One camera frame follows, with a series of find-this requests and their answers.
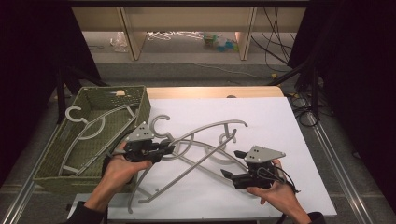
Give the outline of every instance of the human hand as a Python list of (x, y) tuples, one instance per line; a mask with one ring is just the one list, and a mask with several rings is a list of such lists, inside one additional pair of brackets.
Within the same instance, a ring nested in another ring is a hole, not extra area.
[[(273, 164), (279, 164), (280, 166), (280, 161), (273, 160)], [(274, 208), (291, 217), (296, 224), (311, 222), (308, 214), (301, 207), (291, 186), (288, 184), (276, 181), (269, 189), (249, 187), (247, 192), (259, 196), (261, 198), (260, 204), (270, 203)]]
[[(125, 142), (121, 143), (119, 148), (124, 148), (125, 144)], [(104, 212), (113, 196), (120, 192), (137, 172), (147, 169), (151, 165), (151, 161), (130, 162), (125, 160), (122, 155), (114, 156), (101, 181), (84, 206), (91, 210)]]

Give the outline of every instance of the gray floor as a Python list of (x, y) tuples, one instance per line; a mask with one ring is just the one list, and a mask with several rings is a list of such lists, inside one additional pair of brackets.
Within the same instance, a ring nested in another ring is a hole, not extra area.
[[(223, 35), (234, 38), (229, 33)], [(103, 81), (114, 86), (140, 84), (148, 87), (265, 85), (272, 80), (272, 75), (283, 74), (283, 72), (271, 70), (269, 66), (279, 70), (288, 70), (286, 66), (272, 57), (267, 58), (270, 65), (266, 65), (262, 49), (253, 42), (250, 45), (247, 61), (240, 61), (239, 54), (235, 51), (217, 52), (215, 49), (205, 48), (201, 40), (181, 35), (170, 35), (170, 40), (156, 38), (147, 40), (140, 60), (132, 62), (129, 60), (128, 53), (114, 52), (110, 46), (110, 38), (114, 38), (115, 34), (86, 33), (85, 36)], [(266, 45), (262, 34), (254, 36), (260, 43)], [(282, 42), (291, 46), (291, 36), (282, 34)], [(279, 57), (283, 57), (277, 45), (270, 44), (270, 50), (276, 52)], [(293, 84), (296, 78), (282, 83), (280, 87), (284, 93), (294, 92)], [(352, 156), (354, 148), (337, 122), (337, 118), (331, 116), (331, 113), (329, 107), (321, 108), (320, 125), (328, 135), (334, 151), (362, 198), (373, 223), (396, 223), (395, 214), (370, 177), (364, 164)], [(5, 185), (0, 189), (1, 218), (5, 216), (35, 167), (41, 151), (45, 148), (55, 129), (56, 120), (57, 101), (55, 97), (51, 97), (48, 109), (36, 127), (29, 147), (23, 151)], [(301, 131), (338, 213), (335, 217), (326, 217), (327, 223), (359, 223), (324, 153), (323, 145), (316, 136), (315, 129), (301, 125)], [(68, 214), (65, 208), (73, 200), (73, 195), (56, 195), (35, 186), (35, 191), (24, 207), (19, 223), (63, 222)], [(261, 223), (276, 222), (271, 219), (263, 220)]]

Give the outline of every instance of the small box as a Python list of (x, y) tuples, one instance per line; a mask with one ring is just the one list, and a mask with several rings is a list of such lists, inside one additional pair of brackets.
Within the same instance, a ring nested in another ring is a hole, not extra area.
[[(147, 122), (151, 109), (145, 86), (83, 87), (72, 106), (69, 115), (79, 122), (64, 118), (33, 178), (53, 193), (91, 193), (101, 179), (106, 153), (125, 134)], [(92, 164), (76, 175), (89, 161)]]

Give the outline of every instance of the white table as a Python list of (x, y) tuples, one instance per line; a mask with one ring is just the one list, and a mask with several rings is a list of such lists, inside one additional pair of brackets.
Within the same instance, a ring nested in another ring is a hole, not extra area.
[[(266, 98), (212, 98), (212, 99), (151, 99), (150, 119), (160, 114), (170, 120), (159, 120), (156, 130), (169, 132), (174, 137), (209, 123), (241, 119), (241, 124), (230, 125), (237, 129), (236, 143), (227, 144), (226, 151), (249, 151), (253, 145), (268, 147), (286, 153), (282, 158), (285, 171), (301, 192), (297, 197), (307, 212), (320, 211), (324, 216), (336, 212), (318, 174), (305, 140), (284, 97)], [(195, 140), (216, 146), (224, 128), (219, 126), (197, 134)], [(199, 147), (192, 148), (186, 157), (199, 160), (205, 155)], [(232, 165), (219, 165), (207, 160), (203, 166), (221, 175), (220, 169), (235, 174), (243, 172)], [(141, 187), (150, 193), (163, 188), (190, 166), (181, 160), (161, 161), (153, 166)], [(89, 194), (78, 194), (77, 201), (85, 201)], [(264, 219), (280, 216), (271, 205), (260, 205), (260, 199), (217, 180), (206, 172), (194, 169), (150, 203), (138, 203), (146, 196), (140, 191), (133, 200), (133, 214), (127, 210), (128, 194), (116, 195), (109, 205), (108, 218), (125, 221), (197, 221)]]

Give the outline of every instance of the floor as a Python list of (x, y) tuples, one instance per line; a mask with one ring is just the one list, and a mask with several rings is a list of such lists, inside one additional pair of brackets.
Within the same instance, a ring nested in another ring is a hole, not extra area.
[[(274, 77), (290, 70), (279, 59), (265, 54), (256, 43), (251, 42), (246, 61), (239, 59), (233, 49), (219, 52), (205, 47), (202, 33), (158, 34), (147, 38), (141, 58), (131, 61), (127, 52), (116, 52), (114, 43), (116, 33), (85, 33), (92, 57), (104, 82), (110, 85), (161, 86), (252, 86), (265, 85)], [(215, 33), (231, 40), (230, 33)], [(268, 41), (264, 36), (254, 34), (255, 40), (265, 49)], [(281, 34), (282, 44), (292, 47), (295, 34)], [(282, 60), (287, 60), (281, 47), (269, 43), (268, 49)], [(293, 85), (297, 77), (281, 84), (285, 94), (294, 93)], [(290, 106), (300, 106), (302, 99), (294, 99)], [(327, 105), (325, 94), (320, 95), (320, 122), (316, 127), (306, 127), (311, 122), (308, 115), (302, 117), (300, 127), (305, 142), (338, 213), (326, 217), (327, 223), (396, 223), (396, 216), (390, 209), (364, 164), (353, 156), (354, 148), (348, 141), (337, 118)], [(56, 127), (57, 101), (55, 94), (49, 99), (48, 109), (36, 127), (27, 147), (15, 164), (5, 185), (0, 189), (0, 217), (4, 223), (60, 223), (65, 221), (66, 206), (73, 202), (74, 195), (55, 195), (32, 184), (30, 174), (42, 150), (50, 140)], [(22, 189), (32, 189), (32, 194), (19, 198)], [(12, 208), (20, 208), (20, 213), (10, 214)], [(14, 222), (6, 215), (15, 215)], [(262, 220), (276, 223), (274, 219)]]

